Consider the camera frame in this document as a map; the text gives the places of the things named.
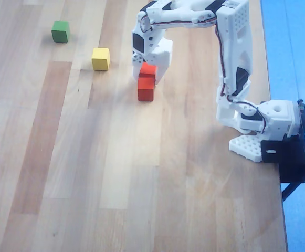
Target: wooden block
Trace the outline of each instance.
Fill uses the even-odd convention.
[[[153,101],[154,85],[155,85],[155,78],[139,77],[138,78],[138,100],[139,101]]]
[[[67,43],[70,37],[69,23],[67,21],[55,21],[52,27],[53,41]]]
[[[94,71],[108,71],[110,64],[109,48],[94,48],[91,61],[93,64]]]
[[[143,62],[139,77],[151,77],[156,79],[157,67],[151,66],[146,62]]]

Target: blue surface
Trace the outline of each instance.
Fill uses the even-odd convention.
[[[261,3],[271,98],[305,102],[305,1]],[[289,251],[305,252],[305,184],[283,206]]]

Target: yellow cube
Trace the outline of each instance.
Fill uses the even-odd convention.
[[[108,71],[110,64],[109,48],[94,48],[93,56],[91,57],[94,71]]]

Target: mounting hole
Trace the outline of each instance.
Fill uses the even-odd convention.
[[[269,153],[269,154],[275,154],[276,151],[275,151],[275,150],[267,150],[267,153]]]
[[[276,112],[280,112],[282,111],[282,108],[279,105],[274,106],[273,110],[275,110]]]

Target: cable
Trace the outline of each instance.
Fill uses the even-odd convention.
[[[146,31],[143,31],[143,28],[142,28],[142,22],[144,19],[146,19],[148,17],[148,15],[144,15],[140,21],[140,27],[141,27],[141,30],[143,33],[146,33],[148,30]],[[210,19],[207,19],[207,20],[203,20],[203,21],[198,21],[198,24],[205,24],[205,23],[209,23],[209,22],[212,22],[212,21],[215,21],[216,20],[216,17],[213,17],[213,18],[210,18]],[[192,21],[180,21],[180,20],[173,20],[173,21],[166,21],[166,22],[156,22],[156,23],[153,23],[151,25],[167,25],[167,24],[196,24]]]
[[[203,21],[198,21],[198,24],[204,24],[204,23],[208,23],[208,22],[212,22],[215,21],[216,17],[207,19],[207,20],[203,20]],[[174,20],[174,21],[166,21],[166,22],[157,22],[157,23],[153,23],[152,25],[165,25],[165,24],[196,24],[192,21],[180,21],[180,20]]]
[[[217,23],[216,23],[216,26],[215,26],[215,35],[217,36],[217,38],[219,40],[219,44],[220,44],[220,62],[221,62],[222,76],[224,78],[226,78],[226,71],[225,71],[225,64],[224,64],[224,57],[223,57],[222,41],[221,41],[221,38],[220,38],[220,34],[219,34],[218,27],[217,27]],[[226,86],[226,84],[223,83],[223,86],[221,88],[220,96],[224,96],[225,95],[224,94],[225,86]]]

